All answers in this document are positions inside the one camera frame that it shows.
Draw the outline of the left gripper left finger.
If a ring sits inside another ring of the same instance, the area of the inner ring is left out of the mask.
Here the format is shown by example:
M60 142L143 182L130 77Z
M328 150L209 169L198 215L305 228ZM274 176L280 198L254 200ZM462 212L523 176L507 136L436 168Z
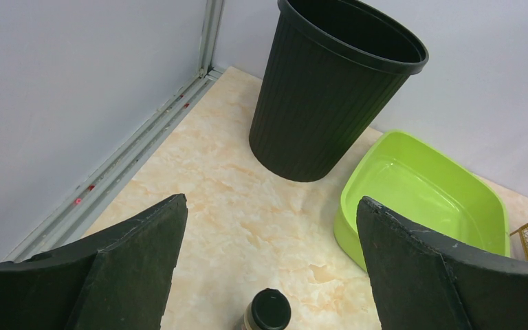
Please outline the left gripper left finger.
M0 329L159 329L188 218L172 195L73 243L0 263Z

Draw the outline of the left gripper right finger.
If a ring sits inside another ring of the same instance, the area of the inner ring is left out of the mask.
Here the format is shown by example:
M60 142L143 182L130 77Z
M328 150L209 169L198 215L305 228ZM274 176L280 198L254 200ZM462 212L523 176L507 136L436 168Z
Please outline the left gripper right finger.
M528 262L361 198L357 228L383 329L528 329Z

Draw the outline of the small dark spice bottle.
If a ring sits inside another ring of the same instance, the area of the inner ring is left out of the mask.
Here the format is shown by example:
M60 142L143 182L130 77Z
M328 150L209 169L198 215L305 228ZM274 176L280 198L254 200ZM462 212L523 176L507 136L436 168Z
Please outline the small dark spice bottle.
M286 296L277 289L261 290L253 297L235 330L283 330L289 325L292 308Z

